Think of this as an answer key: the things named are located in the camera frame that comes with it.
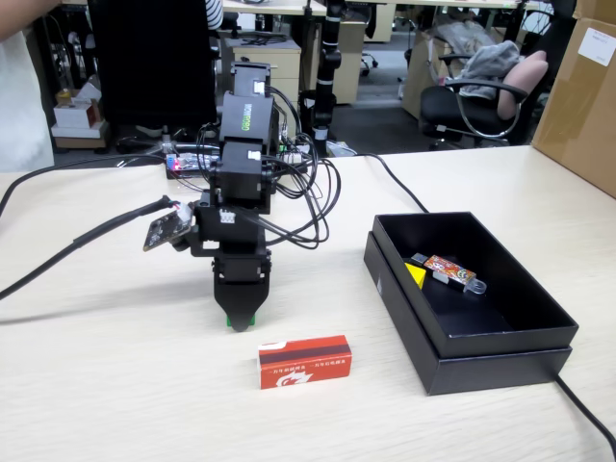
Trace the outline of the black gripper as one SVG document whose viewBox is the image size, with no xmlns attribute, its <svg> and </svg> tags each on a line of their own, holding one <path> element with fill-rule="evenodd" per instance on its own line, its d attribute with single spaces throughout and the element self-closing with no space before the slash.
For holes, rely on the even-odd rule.
<svg viewBox="0 0 616 462">
<path fill-rule="evenodd" d="M 214 296 L 236 332 L 246 331 L 270 293 L 265 230 L 244 209 L 213 205 L 210 192 L 191 203 L 191 255 L 214 258 Z"/>
</svg>

